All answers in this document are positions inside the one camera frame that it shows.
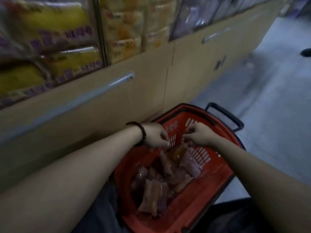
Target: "brown bracelet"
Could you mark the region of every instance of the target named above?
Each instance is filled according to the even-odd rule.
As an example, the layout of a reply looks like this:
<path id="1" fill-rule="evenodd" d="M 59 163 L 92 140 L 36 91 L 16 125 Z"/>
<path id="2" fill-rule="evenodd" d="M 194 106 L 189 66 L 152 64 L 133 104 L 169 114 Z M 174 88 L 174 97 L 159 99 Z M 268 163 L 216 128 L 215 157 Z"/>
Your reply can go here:
<path id="1" fill-rule="evenodd" d="M 135 125 L 135 126 L 138 126 L 142 130 L 142 140 L 135 145 L 135 146 L 142 146 L 147 137 L 144 127 L 138 122 L 128 122 L 126 125 Z"/>

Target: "red shopping basket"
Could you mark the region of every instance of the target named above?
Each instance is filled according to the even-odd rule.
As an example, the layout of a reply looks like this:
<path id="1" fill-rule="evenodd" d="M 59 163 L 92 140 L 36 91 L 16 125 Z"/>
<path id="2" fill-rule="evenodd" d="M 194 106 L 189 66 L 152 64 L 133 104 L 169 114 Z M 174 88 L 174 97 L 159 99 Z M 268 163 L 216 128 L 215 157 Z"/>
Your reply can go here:
<path id="1" fill-rule="evenodd" d="M 213 107 L 229 117 L 238 128 L 231 130 L 219 118 L 207 112 Z M 186 128 L 195 122 L 208 125 L 218 135 L 232 141 L 244 149 L 234 134 L 243 129 L 244 124 L 230 112 L 215 103 L 209 103 L 206 110 L 193 105 L 180 104 L 166 112 L 153 122 L 160 123 L 168 132 L 170 147 L 181 144 Z M 114 171 L 115 184 L 120 196 L 120 210 L 126 225 L 134 232 L 153 233 L 184 232 L 191 229 L 200 216 L 215 202 L 234 174 L 225 160 L 207 147 L 192 149 L 192 154 L 203 167 L 199 178 L 191 181 L 187 187 L 168 205 L 168 211 L 161 217 L 141 213 L 132 199 L 130 184 L 137 174 L 139 166 L 148 166 L 158 158 L 157 149 L 147 146 L 134 147 L 123 158 Z"/>

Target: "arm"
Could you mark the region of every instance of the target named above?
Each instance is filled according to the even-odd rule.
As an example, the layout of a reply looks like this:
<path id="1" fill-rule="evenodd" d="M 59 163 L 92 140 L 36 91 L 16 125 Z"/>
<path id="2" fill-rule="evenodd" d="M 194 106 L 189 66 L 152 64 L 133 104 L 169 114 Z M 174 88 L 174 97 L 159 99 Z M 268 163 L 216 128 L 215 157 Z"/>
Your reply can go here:
<path id="1" fill-rule="evenodd" d="M 189 126 L 185 140 L 210 146 L 227 161 L 277 232 L 311 232 L 311 189 L 218 136 L 208 126 Z"/>
<path id="2" fill-rule="evenodd" d="M 143 125 L 145 143 L 169 147 L 158 124 Z M 123 156 L 142 139 L 137 126 L 50 164 L 0 195 L 0 232 L 70 232 Z"/>

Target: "tiled floor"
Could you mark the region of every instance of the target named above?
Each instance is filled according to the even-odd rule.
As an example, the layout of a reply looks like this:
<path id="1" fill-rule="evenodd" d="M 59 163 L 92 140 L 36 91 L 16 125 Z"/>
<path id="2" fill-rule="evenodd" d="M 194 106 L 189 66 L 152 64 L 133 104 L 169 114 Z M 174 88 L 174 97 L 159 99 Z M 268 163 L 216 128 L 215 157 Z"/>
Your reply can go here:
<path id="1" fill-rule="evenodd" d="M 251 56 L 206 88 L 192 104 L 216 102 L 244 122 L 246 149 L 311 185 L 311 17 L 278 18 Z M 223 116 L 211 111 L 232 126 Z M 244 198 L 237 178 L 217 203 Z"/>

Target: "shoe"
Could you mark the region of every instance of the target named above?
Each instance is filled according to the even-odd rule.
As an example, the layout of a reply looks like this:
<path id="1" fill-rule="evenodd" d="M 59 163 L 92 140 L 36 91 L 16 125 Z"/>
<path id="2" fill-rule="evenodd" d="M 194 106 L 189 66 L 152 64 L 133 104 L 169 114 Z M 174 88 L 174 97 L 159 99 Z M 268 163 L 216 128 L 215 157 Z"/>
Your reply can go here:
<path id="1" fill-rule="evenodd" d="M 300 55 L 303 57 L 311 57 L 311 48 L 304 49 L 302 52 L 300 52 Z"/>

